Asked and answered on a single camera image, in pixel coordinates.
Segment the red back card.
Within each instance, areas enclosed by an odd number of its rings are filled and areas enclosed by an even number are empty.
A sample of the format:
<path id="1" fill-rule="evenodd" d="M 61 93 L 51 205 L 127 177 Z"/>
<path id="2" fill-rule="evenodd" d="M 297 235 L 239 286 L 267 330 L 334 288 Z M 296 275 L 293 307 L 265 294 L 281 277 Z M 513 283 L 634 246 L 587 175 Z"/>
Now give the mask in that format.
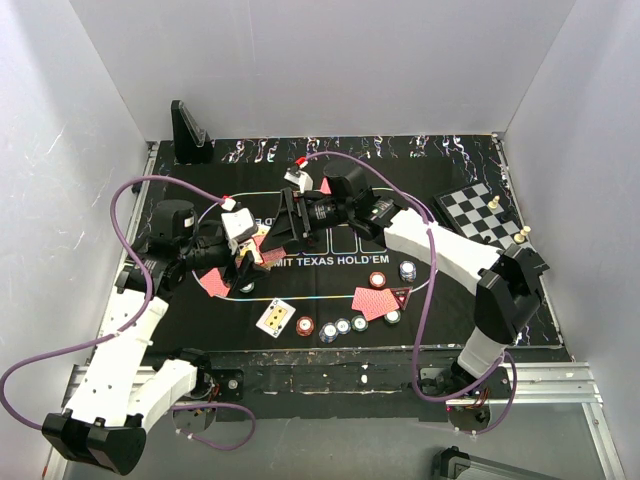
<path id="1" fill-rule="evenodd" d="M 261 258 L 263 260 L 262 265 L 265 268 L 271 268 L 275 266 L 278 262 L 284 259 L 287 256 L 286 251 L 280 247 L 273 250 L 262 251 Z"/>
<path id="2" fill-rule="evenodd" d="M 325 194 L 325 195 L 330 195 L 331 194 L 331 189 L 330 189 L 330 186 L 329 186 L 327 178 L 323 179 L 323 181 L 321 183 L 321 186 L 320 186 L 320 192 Z"/>

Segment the red poker chip stack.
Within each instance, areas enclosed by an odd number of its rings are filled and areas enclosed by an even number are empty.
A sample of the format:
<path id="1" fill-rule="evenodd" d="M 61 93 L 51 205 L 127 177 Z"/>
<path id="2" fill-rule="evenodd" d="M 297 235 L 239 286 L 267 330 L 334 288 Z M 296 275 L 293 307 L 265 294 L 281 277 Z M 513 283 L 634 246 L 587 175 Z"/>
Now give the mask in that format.
<path id="1" fill-rule="evenodd" d="M 303 316 L 296 322 L 296 333 L 301 337 L 310 336 L 315 330 L 315 323 L 312 318 Z"/>

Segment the three of spades card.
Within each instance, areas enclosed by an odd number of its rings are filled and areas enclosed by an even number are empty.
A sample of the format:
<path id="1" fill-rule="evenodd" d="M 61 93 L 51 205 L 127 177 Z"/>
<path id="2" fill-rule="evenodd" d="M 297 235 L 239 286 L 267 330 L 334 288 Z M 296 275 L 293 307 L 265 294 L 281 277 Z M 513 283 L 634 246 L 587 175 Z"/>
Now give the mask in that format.
<path id="1" fill-rule="evenodd" d="M 295 311 L 288 303 L 274 298 L 256 322 L 256 327 L 272 338 L 278 338 Z"/>

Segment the white chess pawn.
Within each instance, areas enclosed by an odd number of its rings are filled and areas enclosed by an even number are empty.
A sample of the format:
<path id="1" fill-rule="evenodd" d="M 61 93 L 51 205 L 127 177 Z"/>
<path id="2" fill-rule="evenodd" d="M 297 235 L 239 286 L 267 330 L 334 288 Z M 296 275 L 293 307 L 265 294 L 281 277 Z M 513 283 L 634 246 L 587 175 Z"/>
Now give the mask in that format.
<path id="1" fill-rule="evenodd" d="M 523 226 L 522 229 L 514 235 L 514 241 L 517 244 L 525 243 L 528 239 L 530 232 L 531 232 L 531 228 L 529 226 Z"/>
<path id="2" fill-rule="evenodd" d="M 489 202 L 489 208 L 490 208 L 491 210 L 495 210 L 495 209 L 497 209 L 497 208 L 498 208 L 498 206 L 499 206 L 499 200 L 500 200 L 500 197 L 499 197 L 499 196 L 495 196 L 495 197 L 494 197 L 494 198 Z"/>

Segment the green chips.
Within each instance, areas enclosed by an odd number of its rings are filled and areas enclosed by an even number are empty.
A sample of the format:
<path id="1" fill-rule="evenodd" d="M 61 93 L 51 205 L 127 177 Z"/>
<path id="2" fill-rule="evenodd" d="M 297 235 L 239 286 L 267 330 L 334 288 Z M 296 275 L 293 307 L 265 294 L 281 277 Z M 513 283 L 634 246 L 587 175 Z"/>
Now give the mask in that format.
<path id="1" fill-rule="evenodd" d="M 254 288 L 255 288 L 255 284 L 254 283 L 249 283 L 249 284 L 245 285 L 244 287 L 242 287 L 240 289 L 240 292 L 244 293 L 244 294 L 248 294 L 248 293 L 252 292 L 254 290 Z"/>

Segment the red back cards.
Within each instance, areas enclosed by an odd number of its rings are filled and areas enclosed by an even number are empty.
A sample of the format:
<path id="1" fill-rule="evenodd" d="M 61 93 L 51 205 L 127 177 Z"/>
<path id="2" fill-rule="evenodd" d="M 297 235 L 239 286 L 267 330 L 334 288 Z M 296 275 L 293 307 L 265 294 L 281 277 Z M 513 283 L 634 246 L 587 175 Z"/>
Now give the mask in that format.
<path id="1" fill-rule="evenodd" d="M 218 268 L 211 269 L 199 279 L 201 287 L 210 297 L 226 298 L 230 288 L 224 283 Z"/>
<path id="2" fill-rule="evenodd" d="M 374 290 L 357 287 L 353 295 L 351 308 L 361 312 L 367 321 L 372 321 L 398 310 L 399 305 L 394 294 L 388 288 Z"/>

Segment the red triangular acrylic marker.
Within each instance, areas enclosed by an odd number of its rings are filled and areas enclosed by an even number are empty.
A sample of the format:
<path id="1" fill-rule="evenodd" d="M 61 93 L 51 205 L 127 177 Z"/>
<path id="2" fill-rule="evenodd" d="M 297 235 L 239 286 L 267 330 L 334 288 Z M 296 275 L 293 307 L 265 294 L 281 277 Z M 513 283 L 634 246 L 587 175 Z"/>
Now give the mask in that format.
<path id="1" fill-rule="evenodd" d="M 393 294 L 396 300 L 398 308 L 400 310 L 405 310 L 407 308 L 407 304 L 412 293 L 412 288 L 411 287 L 392 288 L 391 293 Z"/>

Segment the blue chip aside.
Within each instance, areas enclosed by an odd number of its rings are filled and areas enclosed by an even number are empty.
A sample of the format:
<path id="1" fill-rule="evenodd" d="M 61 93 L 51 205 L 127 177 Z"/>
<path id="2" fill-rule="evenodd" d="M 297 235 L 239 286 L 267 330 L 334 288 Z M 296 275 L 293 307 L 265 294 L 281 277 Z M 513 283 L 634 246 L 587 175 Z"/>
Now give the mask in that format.
<path id="1" fill-rule="evenodd" d="M 351 323 L 349 320 L 340 318 L 335 322 L 336 330 L 341 335 L 346 335 L 351 331 Z"/>

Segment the red chips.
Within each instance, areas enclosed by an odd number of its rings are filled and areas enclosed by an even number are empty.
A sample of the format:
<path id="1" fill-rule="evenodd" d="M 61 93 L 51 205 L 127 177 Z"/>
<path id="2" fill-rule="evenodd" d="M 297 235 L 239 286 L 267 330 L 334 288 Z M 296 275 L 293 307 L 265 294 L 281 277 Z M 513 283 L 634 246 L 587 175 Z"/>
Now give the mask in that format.
<path id="1" fill-rule="evenodd" d="M 369 276 L 369 284 L 374 289 L 381 289 L 386 285 L 386 276 L 379 271 L 374 271 Z"/>

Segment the red playing card box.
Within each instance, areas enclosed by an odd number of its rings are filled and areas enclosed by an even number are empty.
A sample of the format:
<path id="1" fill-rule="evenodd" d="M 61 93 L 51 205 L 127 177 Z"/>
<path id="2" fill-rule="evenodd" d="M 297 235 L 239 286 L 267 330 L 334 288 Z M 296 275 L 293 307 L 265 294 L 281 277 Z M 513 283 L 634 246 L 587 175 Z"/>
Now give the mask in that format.
<path id="1" fill-rule="evenodd" d="M 254 235 L 251 239 L 245 241 L 244 243 L 239 245 L 239 251 L 236 255 L 236 257 L 238 258 L 238 263 L 240 265 L 242 257 L 248 253 L 249 251 L 252 251 L 254 254 L 254 258 L 255 261 L 258 265 L 262 265 L 263 260 L 261 258 L 261 252 L 263 251 L 261 248 L 261 245 L 265 239 L 266 235 L 265 234 L 259 234 L 259 235 Z"/>

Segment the blue poker chip stack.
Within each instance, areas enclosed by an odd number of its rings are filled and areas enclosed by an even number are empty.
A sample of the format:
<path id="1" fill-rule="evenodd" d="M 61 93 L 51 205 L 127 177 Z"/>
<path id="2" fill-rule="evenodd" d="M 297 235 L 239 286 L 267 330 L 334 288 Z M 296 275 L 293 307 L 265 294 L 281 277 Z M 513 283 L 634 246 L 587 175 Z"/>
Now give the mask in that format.
<path id="1" fill-rule="evenodd" d="M 339 332 L 334 323 L 326 323 L 319 331 L 319 339 L 323 343 L 332 343 L 339 336 Z"/>

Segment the green poker chip stack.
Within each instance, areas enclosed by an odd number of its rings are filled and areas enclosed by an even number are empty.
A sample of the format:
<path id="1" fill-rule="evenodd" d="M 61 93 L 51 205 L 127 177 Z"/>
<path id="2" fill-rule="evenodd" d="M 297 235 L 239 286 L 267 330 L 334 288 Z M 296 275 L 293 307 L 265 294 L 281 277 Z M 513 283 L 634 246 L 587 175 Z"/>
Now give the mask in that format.
<path id="1" fill-rule="evenodd" d="M 368 321 L 362 315 L 356 315 L 351 319 L 351 328 L 356 332 L 364 332 L 368 329 Z"/>

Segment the blue chips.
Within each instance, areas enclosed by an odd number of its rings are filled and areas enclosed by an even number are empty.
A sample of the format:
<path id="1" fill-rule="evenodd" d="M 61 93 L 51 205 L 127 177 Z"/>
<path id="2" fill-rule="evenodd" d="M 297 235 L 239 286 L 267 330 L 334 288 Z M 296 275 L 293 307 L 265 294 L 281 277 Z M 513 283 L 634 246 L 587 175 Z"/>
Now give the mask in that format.
<path id="1" fill-rule="evenodd" d="M 417 267 L 411 261 L 403 261 L 399 265 L 399 275 L 402 281 L 413 283 L 417 278 Z"/>

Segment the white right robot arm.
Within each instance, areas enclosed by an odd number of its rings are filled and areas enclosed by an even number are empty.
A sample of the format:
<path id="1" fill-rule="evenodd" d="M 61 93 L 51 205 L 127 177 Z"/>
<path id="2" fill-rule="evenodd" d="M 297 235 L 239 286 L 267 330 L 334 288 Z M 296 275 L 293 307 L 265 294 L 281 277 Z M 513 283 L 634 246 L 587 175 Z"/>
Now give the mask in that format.
<path id="1" fill-rule="evenodd" d="M 373 192 L 366 162 L 337 152 L 324 167 L 329 193 L 310 188 L 303 157 L 285 178 L 280 204 L 261 246 L 287 253 L 305 251 L 316 234 L 346 223 L 365 240 L 425 262 L 475 297 L 474 330 L 450 368 L 454 389 L 475 397 L 489 384 L 491 369 L 537 312 L 544 299 L 541 276 L 547 265 L 530 247 L 499 249 L 441 227 L 426 207 L 411 200 L 403 208 Z"/>

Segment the black poker table mat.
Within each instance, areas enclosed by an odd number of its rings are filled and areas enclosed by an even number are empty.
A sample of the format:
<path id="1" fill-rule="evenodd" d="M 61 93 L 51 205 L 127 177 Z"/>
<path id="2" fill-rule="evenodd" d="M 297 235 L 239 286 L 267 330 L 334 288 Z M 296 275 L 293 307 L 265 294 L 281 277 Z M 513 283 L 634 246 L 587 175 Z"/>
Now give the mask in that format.
<path id="1" fill-rule="evenodd" d="M 307 153 L 316 155 L 308 170 L 315 182 L 322 179 L 328 151 L 345 152 L 370 162 L 369 183 L 391 196 L 410 194 L 433 207 L 433 197 L 480 181 L 512 207 L 513 197 L 501 170 L 492 141 L 481 135 L 302 137 L 218 140 L 213 161 L 181 165 L 171 141 L 152 147 L 156 175 L 183 179 L 216 195 L 235 196 L 260 223 L 270 223 L 277 211 L 279 192 L 285 186 L 286 168 Z M 301 337 L 288 327 L 272 338 L 256 327 L 256 321 L 273 298 L 291 304 L 298 315 L 317 325 L 351 317 L 352 296 L 366 286 L 373 271 L 381 271 L 392 287 L 400 285 L 401 255 L 359 240 L 346 226 L 321 234 L 306 254 L 281 260 L 271 274 L 248 294 L 210 297 L 189 274 L 177 289 L 170 308 L 157 327 L 151 353 L 160 355 L 178 347 L 205 351 L 310 349 L 319 346 L 316 336 Z M 428 285 L 429 268 L 417 267 L 417 279 L 401 321 L 388 325 L 375 320 L 364 333 L 345 335 L 339 348 L 394 348 L 412 344 L 421 335 L 426 347 L 460 345 L 471 334 L 473 296 L 453 279 L 438 275 Z"/>

